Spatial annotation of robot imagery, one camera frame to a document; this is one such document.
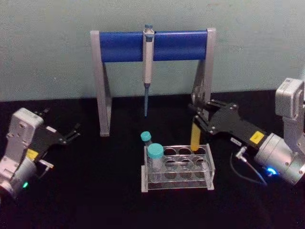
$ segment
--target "blue led light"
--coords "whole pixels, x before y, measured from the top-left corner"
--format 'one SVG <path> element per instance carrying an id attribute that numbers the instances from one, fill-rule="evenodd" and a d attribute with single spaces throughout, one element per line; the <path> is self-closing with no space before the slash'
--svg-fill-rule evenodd
<path id="1" fill-rule="evenodd" d="M 22 187 L 26 188 L 28 185 L 29 185 L 28 182 L 25 182 Z"/>
<path id="2" fill-rule="evenodd" d="M 268 168 L 267 171 L 270 172 L 272 175 L 277 174 L 277 172 L 273 168 Z"/>

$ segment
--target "tube with yellow liquid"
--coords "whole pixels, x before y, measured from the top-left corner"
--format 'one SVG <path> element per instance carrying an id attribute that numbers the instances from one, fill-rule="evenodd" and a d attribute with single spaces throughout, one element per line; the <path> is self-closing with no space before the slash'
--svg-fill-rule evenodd
<path id="1" fill-rule="evenodd" d="M 201 130 L 193 122 L 193 124 L 192 124 L 192 133 L 191 133 L 191 150 L 192 151 L 197 151 L 199 149 L 200 134 L 201 134 Z"/>

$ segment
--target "pipette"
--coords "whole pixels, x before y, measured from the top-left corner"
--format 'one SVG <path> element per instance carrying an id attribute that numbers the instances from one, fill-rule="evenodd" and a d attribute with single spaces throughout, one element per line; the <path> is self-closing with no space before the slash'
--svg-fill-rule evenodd
<path id="1" fill-rule="evenodd" d="M 145 87 L 144 116 L 147 117 L 148 92 L 152 81 L 154 31 L 151 24 L 143 30 L 143 82 Z"/>

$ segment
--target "gray stand leg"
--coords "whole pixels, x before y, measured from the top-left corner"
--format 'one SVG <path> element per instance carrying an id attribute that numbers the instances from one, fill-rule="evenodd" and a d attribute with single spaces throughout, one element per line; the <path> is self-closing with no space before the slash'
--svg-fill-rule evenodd
<path id="1" fill-rule="evenodd" d="M 199 60 L 197 72 L 192 91 L 192 101 L 205 101 L 211 99 L 211 87 L 213 79 L 213 66 L 214 66 L 214 44 L 216 40 L 216 29 L 208 28 L 208 37 L 206 44 L 205 60 Z M 204 113 L 205 118 L 208 119 L 208 113 Z"/>
<path id="2" fill-rule="evenodd" d="M 95 88 L 97 93 L 97 106 L 100 120 L 100 135 L 109 136 L 111 104 L 109 82 L 105 64 L 102 63 L 100 32 L 91 31 L 92 64 L 94 69 Z"/>

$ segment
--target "gray robot arm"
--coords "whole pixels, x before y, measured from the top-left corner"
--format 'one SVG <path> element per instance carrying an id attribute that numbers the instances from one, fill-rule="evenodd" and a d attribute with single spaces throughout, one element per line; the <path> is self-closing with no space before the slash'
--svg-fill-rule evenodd
<path id="1" fill-rule="evenodd" d="M 36 174 L 38 163 L 45 166 L 45 172 L 53 168 L 43 160 L 47 149 L 54 144 L 66 145 L 79 135 L 74 129 L 62 136 L 54 128 L 45 126 L 42 117 L 25 108 L 15 112 L 7 134 L 6 151 L 0 161 L 0 197 L 16 198 L 24 184 Z"/>
<path id="2" fill-rule="evenodd" d="M 207 120 L 203 110 L 216 112 Z M 238 114 L 238 105 L 211 100 L 196 110 L 195 123 L 210 135 L 227 133 L 231 141 L 257 151 L 254 159 L 266 168 L 271 168 L 285 181 L 296 184 L 305 173 L 304 136 L 304 82 L 287 78 L 275 94 L 275 112 L 283 117 L 284 138 L 265 131 L 243 120 Z M 236 157 L 243 159 L 242 154 Z"/>

